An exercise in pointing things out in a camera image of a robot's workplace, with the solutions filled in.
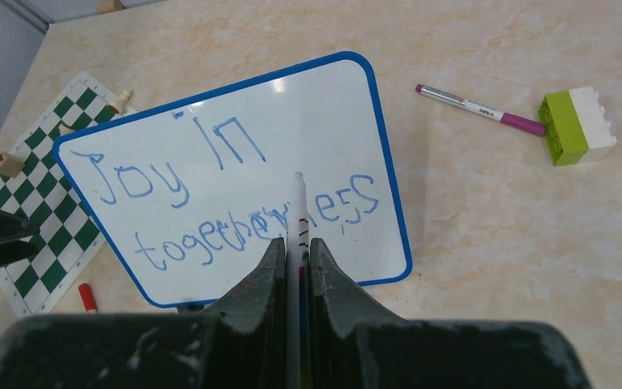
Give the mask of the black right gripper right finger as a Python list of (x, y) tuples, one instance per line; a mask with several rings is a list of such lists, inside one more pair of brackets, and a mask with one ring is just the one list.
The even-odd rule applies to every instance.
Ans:
[(310, 242), (317, 388), (589, 388), (569, 340), (541, 322), (401, 318)]

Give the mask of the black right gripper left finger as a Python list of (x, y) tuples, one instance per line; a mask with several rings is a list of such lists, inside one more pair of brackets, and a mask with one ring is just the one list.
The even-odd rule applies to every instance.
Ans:
[(0, 388), (281, 388), (283, 239), (215, 303), (168, 314), (47, 314), (0, 338)]

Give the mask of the blue marker pen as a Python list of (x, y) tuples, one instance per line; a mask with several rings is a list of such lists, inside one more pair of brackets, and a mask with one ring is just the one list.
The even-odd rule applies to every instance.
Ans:
[(294, 173), (286, 244), (286, 388), (309, 388), (306, 267), (309, 221), (303, 173)]

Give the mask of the blue framed whiteboard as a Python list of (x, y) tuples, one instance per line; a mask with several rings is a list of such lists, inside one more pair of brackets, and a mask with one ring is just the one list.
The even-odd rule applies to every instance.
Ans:
[(291, 220), (360, 285), (405, 279), (408, 232), (375, 73), (342, 51), (65, 135), (53, 154), (143, 298), (210, 303)]

